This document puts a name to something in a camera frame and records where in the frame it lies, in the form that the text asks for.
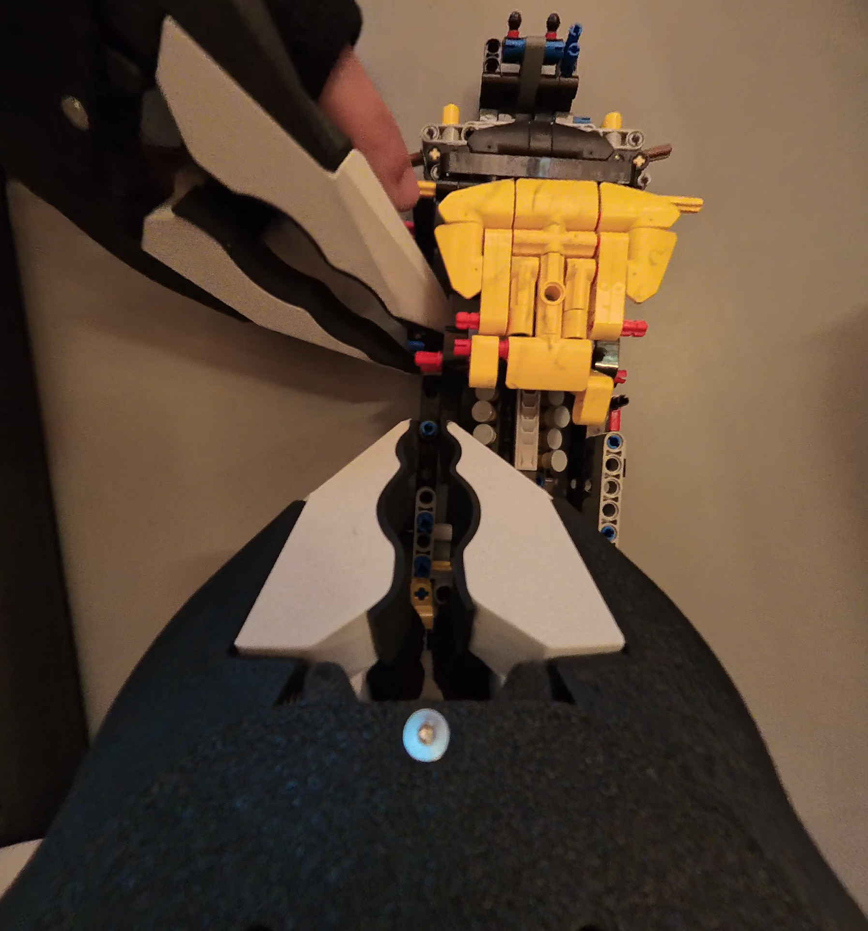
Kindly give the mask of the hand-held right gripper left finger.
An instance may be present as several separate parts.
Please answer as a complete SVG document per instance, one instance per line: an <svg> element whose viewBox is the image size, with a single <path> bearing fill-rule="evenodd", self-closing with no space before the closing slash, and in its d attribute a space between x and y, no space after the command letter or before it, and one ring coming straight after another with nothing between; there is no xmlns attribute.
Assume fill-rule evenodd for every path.
<svg viewBox="0 0 868 931"><path fill-rule="evenodd" d="M414 467L396 448L410 420L389 430L311 493L237 635L245 656L332 662L368 697L382 622L370 611L397 585L413 510Z"/></svg>

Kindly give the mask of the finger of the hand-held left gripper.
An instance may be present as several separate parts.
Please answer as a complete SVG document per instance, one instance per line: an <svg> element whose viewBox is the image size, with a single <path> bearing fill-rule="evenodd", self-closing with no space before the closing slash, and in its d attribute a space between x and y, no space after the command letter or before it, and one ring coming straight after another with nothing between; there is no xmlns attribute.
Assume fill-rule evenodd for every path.
<svg viewBox="0 0 868 931"><path fill-rule="evenodd" d="M439 282L360 152L321 166L171 16L161 29L157 82L202 169L290 216L393 317L433 330L449 324Z"/></svg>
<svg viewBox="0 0 868 931"><path fill-rule="evenodd" d="M399 343L351 313L324 284L298 273L231 220L204 206L189 217L161 206L144 222L143 249L243 318L304 343L412 371Z"/></svg>

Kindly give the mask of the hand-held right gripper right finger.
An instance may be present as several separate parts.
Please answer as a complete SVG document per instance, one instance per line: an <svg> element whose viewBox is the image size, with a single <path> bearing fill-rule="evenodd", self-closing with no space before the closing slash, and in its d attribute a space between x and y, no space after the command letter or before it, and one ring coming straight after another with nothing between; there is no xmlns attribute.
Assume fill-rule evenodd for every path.
<svg viewBox="0 0 868 931"><path fill-rule="evenodd" d="M522 662L621 650L625 638L551 498L462 427L448 428L479 505L463 551L471 652L505 677Z"/></svg>

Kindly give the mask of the yellow black brick car chassis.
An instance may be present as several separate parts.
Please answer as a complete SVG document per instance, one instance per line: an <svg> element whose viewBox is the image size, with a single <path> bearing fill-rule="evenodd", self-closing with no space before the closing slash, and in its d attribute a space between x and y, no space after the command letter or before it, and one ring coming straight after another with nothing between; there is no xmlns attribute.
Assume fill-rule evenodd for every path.
<svg viewBox="0 0 868 931"><path fill-rule="evenodd" d="M629 303L654 296L702 200L647 191L650 147L618 112L573 114L582 27L551 13L526 36L510 13L486 41L478 113L445 106L424 127L413 230L449 293L440 342L409 342L423 381L410 599L432 629L445 611L459 544L447 535L447 465L435 444L467 430L616 545L626 475L621 343L648 331Z"/></svg>

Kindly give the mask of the grey desk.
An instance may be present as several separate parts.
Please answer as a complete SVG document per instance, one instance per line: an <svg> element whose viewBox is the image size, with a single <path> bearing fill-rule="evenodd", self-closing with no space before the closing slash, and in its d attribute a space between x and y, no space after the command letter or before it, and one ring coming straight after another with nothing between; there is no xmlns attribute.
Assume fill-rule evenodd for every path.
<svg viewBox="0 0 868 931"><path fill-rule="evenodd" d="M695 623L868 912L868 2L361 2L406 143L477 103L509 10L587 48L700 196L626 344L622 551ZM292 499L409 417L417 380L132 271L9 186L91 732L161 627Z"/></svg>

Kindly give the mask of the black mesh chair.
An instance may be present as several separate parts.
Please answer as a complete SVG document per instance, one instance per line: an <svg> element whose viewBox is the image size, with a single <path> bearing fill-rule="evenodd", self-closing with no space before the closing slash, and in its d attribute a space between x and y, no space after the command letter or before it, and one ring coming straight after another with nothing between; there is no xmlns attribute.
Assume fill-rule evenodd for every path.
<svg viewBox="0 0 868 931"><path fill-rule="evenodd" d="M42 837L86 718L0 170L0 847Z"/></svg>

